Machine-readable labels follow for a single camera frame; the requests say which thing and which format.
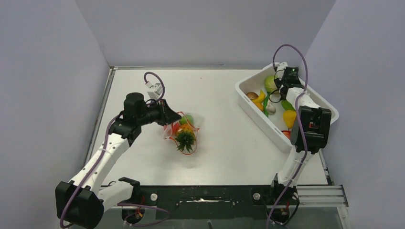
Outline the toy peach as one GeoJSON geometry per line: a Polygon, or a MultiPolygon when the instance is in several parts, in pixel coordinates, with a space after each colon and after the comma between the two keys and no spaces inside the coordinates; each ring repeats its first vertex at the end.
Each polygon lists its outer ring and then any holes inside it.
{"type": "Polygon", "coordinates": [[[179,127],[180,127],[179,122],[175,122],[175,123],[172,123],[170,125],[166,125],[166,126],[164,126],[164,134],[168,135],[168,136],[171,136],[174,133],[176,133],[176,131],[179,129],[179,127]]]}

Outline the small green cabbage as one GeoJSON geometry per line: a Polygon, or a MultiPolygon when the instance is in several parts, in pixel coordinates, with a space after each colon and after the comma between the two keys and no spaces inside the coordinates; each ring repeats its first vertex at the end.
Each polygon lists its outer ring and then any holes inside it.
{"type": "Polygon", "coordinates": [[[194,118],[190,114],[183,115],[181,120],[179,121],[180,125],[184,124],[191,124],[194,125],[194,118]]]}

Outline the clear zip bag orange zipper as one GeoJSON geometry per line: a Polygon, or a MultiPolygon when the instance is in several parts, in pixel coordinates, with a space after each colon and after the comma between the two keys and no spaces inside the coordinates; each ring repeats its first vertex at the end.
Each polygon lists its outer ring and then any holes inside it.
{"type": "Polygon", "coordinates": [[[197,113],[183,111],[179,111],[177,114],[180,115],[180,120],[165,125],[162,137],[165,140],[171,140],[177,151],[189,156],[197,149],[198,133],[203,124],[203,117],[197,113]]]}

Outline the light green pepper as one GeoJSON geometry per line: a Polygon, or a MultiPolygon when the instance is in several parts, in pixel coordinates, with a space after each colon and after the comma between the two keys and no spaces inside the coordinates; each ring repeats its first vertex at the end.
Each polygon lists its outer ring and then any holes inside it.
{"type": "Polygon", "coordinates": [[[284,108],[284,110],[295,111],[294,106],[290,102],[288,102],[286,100],[282,100],[280,103],[281,103],[281,106],[284,108]]]}

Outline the toy pineapple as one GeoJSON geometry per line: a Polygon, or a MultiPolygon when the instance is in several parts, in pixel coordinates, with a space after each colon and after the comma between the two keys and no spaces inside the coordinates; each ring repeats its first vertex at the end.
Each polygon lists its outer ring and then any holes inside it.
{"type": "Polygon", "coordinates": [[[175,141],[177,142],[178,151],[190,154],[196,142],[196,135],[193,128],[189,124],[180,125],[175,133],[175,141]]]}

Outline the white garlic bulb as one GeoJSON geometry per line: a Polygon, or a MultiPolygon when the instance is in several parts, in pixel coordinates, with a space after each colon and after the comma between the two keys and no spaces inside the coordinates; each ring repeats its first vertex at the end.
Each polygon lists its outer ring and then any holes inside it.
{"type": "Polygon", "coordinates": [[[273,106],[272,103],[268,103],[266,105],[266,111],[267,111],[268,114],[273,115],[273,114],[276,113],[276,108],[273,106]]]}

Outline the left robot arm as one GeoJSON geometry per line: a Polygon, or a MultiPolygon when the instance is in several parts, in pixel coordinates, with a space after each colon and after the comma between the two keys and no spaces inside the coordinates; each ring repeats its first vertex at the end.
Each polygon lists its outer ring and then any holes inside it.
{"type": "Polygon", "coordinates": [[[135,197],[137,181],[123,177],[101,188],[103,181],[141,134],[144,125],[166,126],[180,119],[165,99],[148,104],[141,93],[127,94],[123,110],[108,123],[100,148],[69,182],[61,181],[57,185],[55,199],[60,228],[78,225],[94,229],[107,210],[135,197]]]}

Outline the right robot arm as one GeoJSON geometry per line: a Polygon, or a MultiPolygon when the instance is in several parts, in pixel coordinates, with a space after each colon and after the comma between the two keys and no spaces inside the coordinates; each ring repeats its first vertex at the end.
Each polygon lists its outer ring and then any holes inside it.
{"type": "Polygon", "coordinates": [[[275,178],[275,182],[279,185],[268,191],[269,199],[279,204],[288,197],[288,192],[283,186],[296,186],[299,175],[309,159],[326,146],[332,111],[313,101],[298,77],[297,67],[278,66],[275,70],[274,82],[281,99],[293,105],[296,114],[290,128],[291,153],[275,178]]]}

